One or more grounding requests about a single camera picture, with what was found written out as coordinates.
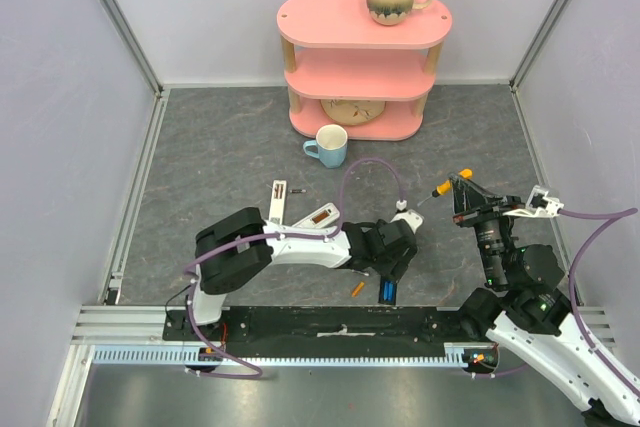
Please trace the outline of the orange handled screwdriver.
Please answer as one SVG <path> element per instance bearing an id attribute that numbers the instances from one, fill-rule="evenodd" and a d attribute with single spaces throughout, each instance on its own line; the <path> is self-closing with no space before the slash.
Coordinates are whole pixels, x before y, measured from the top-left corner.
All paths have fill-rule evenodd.
<path id="1" fill-rule="evenodd" d="M 471 179 L 473 176 L 473 171 L 469 168 L 465 168 L 461 171 L 458 172 L 458 175 L 461 176 L 464 179 Z M 424 198 L 423 200 L 418 202 L 418 206 L 421 206 L 422 204 L 424 204 L 426 201 L 432 199 L 432 198 L 436 198 L 436 197 L 440 197 L 446 193 L 448 193 L 452 188 L 452 183 L 450 180 L 446 180 L 445 182 L 439 184 L 438 186 L 436 186 L 431 193 Z"/>

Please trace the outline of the black remote control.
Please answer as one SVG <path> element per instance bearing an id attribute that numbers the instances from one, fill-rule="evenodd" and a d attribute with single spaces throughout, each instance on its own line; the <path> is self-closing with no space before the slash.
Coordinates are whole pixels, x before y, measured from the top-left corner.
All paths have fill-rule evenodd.
<path id="1" fill-rule="evenodd" d="M 380 305 L 395 306 L 397 299 L 398 281 L 389 277 L 381 277 L 379 284 L 378 303 Z"/>

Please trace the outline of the wide white remote control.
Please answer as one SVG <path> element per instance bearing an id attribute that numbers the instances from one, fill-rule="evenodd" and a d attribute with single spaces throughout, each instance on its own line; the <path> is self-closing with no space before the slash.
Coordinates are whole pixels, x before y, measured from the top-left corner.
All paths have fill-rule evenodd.
<path id="1" fill-rule="evenodd" d="M 334 203 L 326 203 L 293 224 L 296 228 L 326 228 L 336 222 L 340 211 Z"/>

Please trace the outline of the slim white remote control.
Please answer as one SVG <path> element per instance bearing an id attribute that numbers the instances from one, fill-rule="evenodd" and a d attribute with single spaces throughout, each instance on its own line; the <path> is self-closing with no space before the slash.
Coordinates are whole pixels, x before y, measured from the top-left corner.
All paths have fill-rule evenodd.
<path id="1" fill-rule="evenodd" d="M 278 225 L 284 223 L 287 181 L 274 180 L 271 187 L 271 198 L 268 219 Z"/>

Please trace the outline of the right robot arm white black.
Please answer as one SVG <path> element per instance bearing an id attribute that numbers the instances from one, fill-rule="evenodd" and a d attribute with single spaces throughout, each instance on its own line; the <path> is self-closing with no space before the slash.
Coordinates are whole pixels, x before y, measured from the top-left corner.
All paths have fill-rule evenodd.
<path id="1" fill-rule="evenodd" d="M 518 218 L 552 219 L 563 203 L 536 185 L 527 200 L 498 195 L 452 173 L 453 221 L 473 229 L 486 284 L 465 301 L 458 328 L 467 339 L 484 337 L 518 356 L 559 389 L 588 426 L 636 426 L 639 378 L 587 328 L 573 293 L 558 286 L 572 280 L 549 245 L 516 246 Z"/>

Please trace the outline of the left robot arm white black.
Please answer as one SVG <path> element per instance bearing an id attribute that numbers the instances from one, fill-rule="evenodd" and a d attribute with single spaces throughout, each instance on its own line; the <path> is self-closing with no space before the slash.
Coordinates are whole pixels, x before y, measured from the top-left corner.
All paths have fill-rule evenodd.
<path id="1" fill-rule="evenodd" d="M 339 227 L 279 225 L 247 207 L 195 236 L 195 276 L 185 329 L 198 340 L 216 335 L 226 296 L 269 266 L 311 265 L 333 270 L 376 272 L 382 280 L 380 302 L 394 304 L 395 285 L 417 254 L 416 233 L 424 217 L 412 209 L 391 221 L 346 222 Z"/>

